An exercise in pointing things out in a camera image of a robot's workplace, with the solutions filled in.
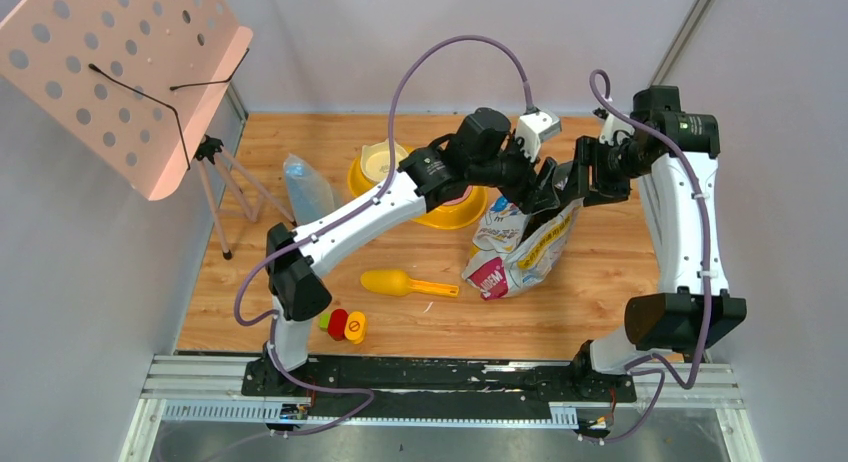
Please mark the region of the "yellow plastic scoop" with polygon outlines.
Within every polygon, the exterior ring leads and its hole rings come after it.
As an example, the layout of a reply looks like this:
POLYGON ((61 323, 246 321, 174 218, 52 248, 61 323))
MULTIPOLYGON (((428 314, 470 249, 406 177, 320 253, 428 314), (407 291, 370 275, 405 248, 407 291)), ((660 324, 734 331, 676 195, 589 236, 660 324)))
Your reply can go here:
POLYGON ((459 287, 412 279, 400 269, 369 270, 360 277, 361 285, 368 291, 389 296, 406 296, 420 293, 433 296, 457 298, 459 287))

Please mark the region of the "pet food bag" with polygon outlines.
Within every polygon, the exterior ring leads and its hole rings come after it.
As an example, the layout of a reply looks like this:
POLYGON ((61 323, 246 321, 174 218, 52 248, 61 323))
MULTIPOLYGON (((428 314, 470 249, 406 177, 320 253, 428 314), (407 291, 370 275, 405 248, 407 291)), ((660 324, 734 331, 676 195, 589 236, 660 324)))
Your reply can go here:
POLYGON ((517 296, 543 282, 557 265, 573 231, 581 202, 547 212, 546 222, 525 241, 525 213, 500 196, 480 219, 461 278, 484 300, 517 296))

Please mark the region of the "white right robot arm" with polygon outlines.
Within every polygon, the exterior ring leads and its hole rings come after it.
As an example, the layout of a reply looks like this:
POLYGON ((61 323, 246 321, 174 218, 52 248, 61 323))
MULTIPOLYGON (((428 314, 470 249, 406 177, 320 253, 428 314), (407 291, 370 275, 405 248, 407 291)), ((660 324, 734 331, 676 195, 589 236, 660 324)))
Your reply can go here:
POLYGON ((675 86, 638 92, 629 115, 609 112, 601 135, 578 138, 568 176, 555 186, 559 201, 624 202, 636 181, 660 271, 655 293, 626 304, 619 329, 581 346, 570 374, 580 397, 598 398, 648 361, 668 366, 668 352, 699 362, 745 320, 746 301, 731 295, 720 261, 719 154, 716 118, 685 112, 675 86))

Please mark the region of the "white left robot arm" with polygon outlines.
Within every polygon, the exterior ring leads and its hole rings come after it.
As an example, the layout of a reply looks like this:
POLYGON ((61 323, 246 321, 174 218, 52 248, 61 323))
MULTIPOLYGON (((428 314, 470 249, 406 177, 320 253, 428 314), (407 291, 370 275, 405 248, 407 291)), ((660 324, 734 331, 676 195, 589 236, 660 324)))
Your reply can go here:
POLYGON ((562 130, 559 117, 532 108, 515 124, 502 113, 478 108, 458 129, 410 152, 389 175, 329 215, 292 230, 269 233, 260 266, 269 275, 274 307, 268 382, 283 395, 306 382, 312 320, 332 296, 323 282, 362 246, 414 218, 459 198, 470 187, 491 187, 524 214, 557 206, 551 177, 555 162, 539 160, 543 142, 562 130))

